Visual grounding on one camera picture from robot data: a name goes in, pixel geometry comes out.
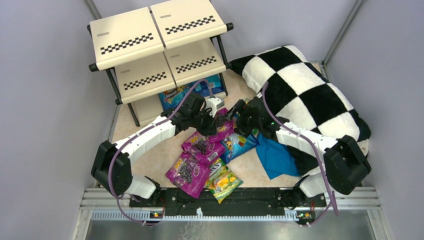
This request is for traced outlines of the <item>green Fox's candy bag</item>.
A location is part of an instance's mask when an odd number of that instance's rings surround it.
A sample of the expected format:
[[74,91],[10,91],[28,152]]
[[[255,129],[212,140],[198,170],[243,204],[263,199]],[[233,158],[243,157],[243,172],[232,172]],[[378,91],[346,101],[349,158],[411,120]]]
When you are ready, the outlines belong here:
[[251,134],[256,137],[259,134],[259,130],[257,128],[254,128]]

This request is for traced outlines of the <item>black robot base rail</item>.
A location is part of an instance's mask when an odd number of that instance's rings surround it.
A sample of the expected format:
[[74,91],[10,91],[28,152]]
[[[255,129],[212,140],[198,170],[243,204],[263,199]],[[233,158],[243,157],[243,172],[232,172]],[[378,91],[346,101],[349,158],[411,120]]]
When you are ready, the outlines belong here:
[[307,198],[299,190],[278,187],[237,187],[222,202],[204,189],[198,198],[180,188],[163,188],[151,199],[131,200],[131,208],[159,208],[165,216],[194,216],[198,209],[206,217],[282,216],[289,210],[326,207],[324,194]]

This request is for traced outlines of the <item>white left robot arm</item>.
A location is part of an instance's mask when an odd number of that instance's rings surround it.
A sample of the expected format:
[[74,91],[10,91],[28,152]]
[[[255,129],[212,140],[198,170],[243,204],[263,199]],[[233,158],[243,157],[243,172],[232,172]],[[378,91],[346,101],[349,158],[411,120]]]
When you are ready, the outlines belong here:
[[215,115],[225,105],[222,98],[204,98],[192,92],[176,108],[163,111],[142,130],[114,143],[102,142],[90,171],[111,195],[150,199],[159,184],[146,176],[133,176],[132,165],[157,144],[189,128],[210,136],[217,133]]

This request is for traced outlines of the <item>purple grape candy bag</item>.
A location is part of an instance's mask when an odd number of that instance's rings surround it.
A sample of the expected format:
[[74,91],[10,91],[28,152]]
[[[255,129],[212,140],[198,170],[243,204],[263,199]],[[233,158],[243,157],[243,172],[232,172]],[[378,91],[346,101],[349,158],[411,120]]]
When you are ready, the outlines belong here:
[[224,115],[228,113],[227,108],[220,109],[215,115],[215,123],[217,133],[207,137],[211,143],[219,142],[234,133],[234,121],[224,119]]
[[220,142],[210,142],[206,136],[197,131],[181,144],[181,148],[207,167],[225,152],[225,148]]
[[211,169],[191,154],[182,152],[165,176],[189,196],[198,199],[210,176]]

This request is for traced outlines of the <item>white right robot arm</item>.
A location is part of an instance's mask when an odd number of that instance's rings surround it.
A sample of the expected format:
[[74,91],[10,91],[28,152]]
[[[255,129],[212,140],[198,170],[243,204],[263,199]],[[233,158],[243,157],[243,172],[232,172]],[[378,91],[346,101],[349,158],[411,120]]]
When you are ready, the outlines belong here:
[[306,198],[332,192],[349,195],[372,170],[354,138],[334,138],[299,127],[273,115],[263,97],[238,100],[225,118],[236,119],[234,130],[239,135],[246,137],[257,129],[270,140],[314,157],[319,172],[307,174],[294,187]]

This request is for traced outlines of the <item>green yellow candy bag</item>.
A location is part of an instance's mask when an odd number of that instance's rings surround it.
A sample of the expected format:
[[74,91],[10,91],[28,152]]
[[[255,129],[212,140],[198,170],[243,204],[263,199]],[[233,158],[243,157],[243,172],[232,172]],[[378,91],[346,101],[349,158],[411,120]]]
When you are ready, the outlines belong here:
[[211,172],[204,187],[212,193],[219,204],[244,183],[221,158],[217,158],[209,169]]

